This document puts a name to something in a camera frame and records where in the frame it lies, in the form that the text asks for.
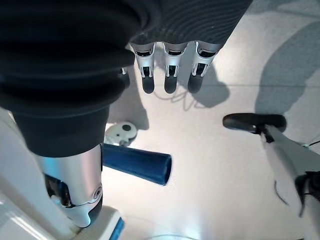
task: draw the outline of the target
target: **small white device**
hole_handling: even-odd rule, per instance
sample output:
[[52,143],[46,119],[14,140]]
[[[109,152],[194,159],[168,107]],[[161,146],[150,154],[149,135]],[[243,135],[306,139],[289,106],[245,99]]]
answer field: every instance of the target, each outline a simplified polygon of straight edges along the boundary
[[131,122],[123,121],[106,129],[104,143],[128,147],[138,134],[137,128]]

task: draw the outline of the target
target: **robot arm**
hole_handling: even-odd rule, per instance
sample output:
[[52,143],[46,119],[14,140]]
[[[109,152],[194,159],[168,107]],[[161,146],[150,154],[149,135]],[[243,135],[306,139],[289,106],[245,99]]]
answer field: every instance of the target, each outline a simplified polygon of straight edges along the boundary
[[135,44],[144,90],[151,93],[155,42],[165,43],[165,89],[172,93],[181,55],[196,41],[189,90],[197,92],[251,2],[0,3],[0,106],[12,112],[51,200],[78,227],[90,225],[101,209],[100,144],[109,106],[128,87],[126,67],[135,61],[126,45]]
[[305,239],[320,240],[320,155],[282,134],[281,115],[235,113],[223,125],[261,136],[278,195],[303,219]]

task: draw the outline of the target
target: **gray floor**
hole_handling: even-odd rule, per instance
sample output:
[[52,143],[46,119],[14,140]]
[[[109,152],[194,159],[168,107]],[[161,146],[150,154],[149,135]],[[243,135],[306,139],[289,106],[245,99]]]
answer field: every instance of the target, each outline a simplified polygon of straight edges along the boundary
[[255,0],[197,94],[186,90],[192,54],[191,44],[177,92],[169,95],[158,45],[154,93],[142,91],[136,66],[130,89],[111,108],[111,122],[131,121],[140,129],[132,147],[173,157],[165,187],[103,170],[104,204],[126,221],[121,239],[302,238],[301,220],[273,192],[259,137],[223,128],[222,118],[284,114],[288,137],[320,140],[320,0]]

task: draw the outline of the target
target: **blue cylindrical object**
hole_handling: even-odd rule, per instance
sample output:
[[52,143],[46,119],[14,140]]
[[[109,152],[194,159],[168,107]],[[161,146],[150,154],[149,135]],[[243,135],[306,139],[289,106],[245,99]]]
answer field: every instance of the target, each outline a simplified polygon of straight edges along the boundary
[[169,154],[103,144],[102,164],[150,182],[166,185],[172,167]]

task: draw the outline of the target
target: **blue stripe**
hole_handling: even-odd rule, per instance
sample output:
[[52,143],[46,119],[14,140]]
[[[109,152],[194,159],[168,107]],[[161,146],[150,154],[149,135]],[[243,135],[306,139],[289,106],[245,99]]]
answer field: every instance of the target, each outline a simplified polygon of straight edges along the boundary
[[125,228],[125,222],[120,217],[119,221],[115,225],[115,228],[109,238],[109,240],[118,240],[122,230]]

